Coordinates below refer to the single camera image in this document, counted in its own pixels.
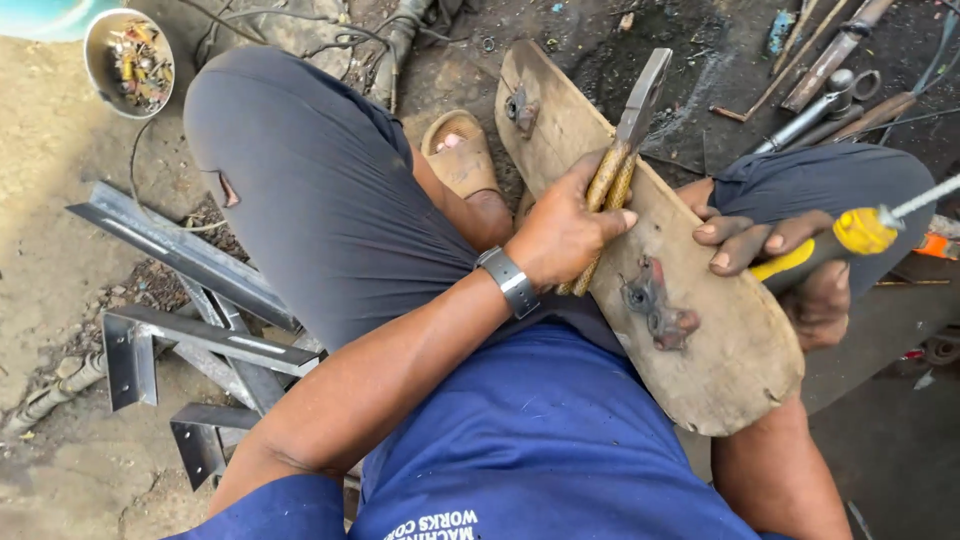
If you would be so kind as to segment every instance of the blue shirt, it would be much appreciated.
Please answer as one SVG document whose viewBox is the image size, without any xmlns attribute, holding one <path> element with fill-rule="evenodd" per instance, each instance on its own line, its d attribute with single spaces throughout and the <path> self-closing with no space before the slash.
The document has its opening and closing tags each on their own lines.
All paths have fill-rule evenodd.
<svg viewBox="0 0 960 540">
<path fill-rule="evenodd" d="M 362 485 L 348 536 L 336 482 L 299 475 L 175 538 L 757 538 L 690 470 L 629 361 L 563 326 L 474 353 L 367 457 Z"/>
</svg>

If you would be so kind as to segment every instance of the metal bowl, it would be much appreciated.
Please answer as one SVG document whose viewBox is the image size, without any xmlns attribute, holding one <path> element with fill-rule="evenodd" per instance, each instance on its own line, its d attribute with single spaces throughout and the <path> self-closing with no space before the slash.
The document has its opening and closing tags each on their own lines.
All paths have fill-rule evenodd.
<svg viewBox="0 0 960 540">
<path fill-rule="evenodd" d="M 123 32 L 132 22 L 146 22 L 159 31 L 154 39 L 154 47 L 159 57 L 170 61 L 171 71 L 173 71 L 170 91 L 156 110 L 147 110 L 128 103 L 120 89 L 121 83 L 117 79 L 117 69 L 114 65 L 116 59 L 112 50 L 112 43 L 116 40 L 116 36 L 111 32 Z M 90 22 L 84 37 L 84 60 L 86 73 L 100 99 L 104 100 L 104 103 L 117 114 L 134 120 L 145 120 L 164 110 L 180 109 L 186 97 L 186 88 L 197 74 L 189 54 L 182 46 L 182 41 L 177 40 L 168 30 L 161 28 L 151 17 L 127 8 L 107 10 Z"/>
</svg>

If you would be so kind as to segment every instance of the yellow screwdriver handle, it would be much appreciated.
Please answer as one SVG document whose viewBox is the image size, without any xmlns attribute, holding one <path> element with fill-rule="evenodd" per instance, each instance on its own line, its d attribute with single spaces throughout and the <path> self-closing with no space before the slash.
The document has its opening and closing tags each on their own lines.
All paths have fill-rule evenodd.
<svg viewBox="0 0 960 540">
<path fill-rule="evenodd" d="M 792 252 L 751 267 L 775 296 L 803 282 L 828 260 L 882 253 L 897 239 L 897 230 L 880 222 L 876 209 L 845 211 L 833 227 L 809 238 Z"/>
</svg>

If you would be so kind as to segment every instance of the orange object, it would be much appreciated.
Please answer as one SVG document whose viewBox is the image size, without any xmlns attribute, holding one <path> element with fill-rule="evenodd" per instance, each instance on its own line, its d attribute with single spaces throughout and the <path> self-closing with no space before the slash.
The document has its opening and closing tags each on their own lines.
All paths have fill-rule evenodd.
<svg viewBox="0 0 960 540">
<path fill-rule="evenodd" d="M 960 245 L 934 233 L 925 234 L 924 239 L 920 241 L 920 245 L 913 251 L 921 255 L 949 258 L 950 260 L 957 260 L 960 257 Z"/>
</svg>

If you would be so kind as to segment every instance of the person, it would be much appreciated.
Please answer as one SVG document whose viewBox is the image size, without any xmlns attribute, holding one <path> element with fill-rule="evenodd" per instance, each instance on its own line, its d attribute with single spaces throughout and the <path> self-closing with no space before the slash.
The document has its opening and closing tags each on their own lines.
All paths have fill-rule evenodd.
<svg viewBox="0 0 960 540">
<path fill-rule="evenodd" d="M 585 211 L 600 155 L 577 161 L 515 233 L 475 120 L 442 120 L 418 150 L 382 108 L 267 47 L 227 52 L 193 82 L 197 164 L 330 356 L 247 434 L 208 520 L 176 538 L 850 538 L 798 395 L 713 440 L 710 486 L 589 295 L 546 292 L 636 222 Z M 730 276 L 846 209 L 932 185 L 902 152 L 835 144 L 747 157 L 679 194 L 706 220 L 693 239 L 717 248 L 710 269 Z M 781 298 L 805 351 L 842 337 L 851 298 L 931 213 L 907 218 L 886 253 L 826 263 Z M 503 288 L 475 265 L 496 246 L 522 273 Z M 503 290 L 521 285 L 540 306 L 517 320 Z M 347 533 L 341 481 L 364 457 Z"/>
</svg>

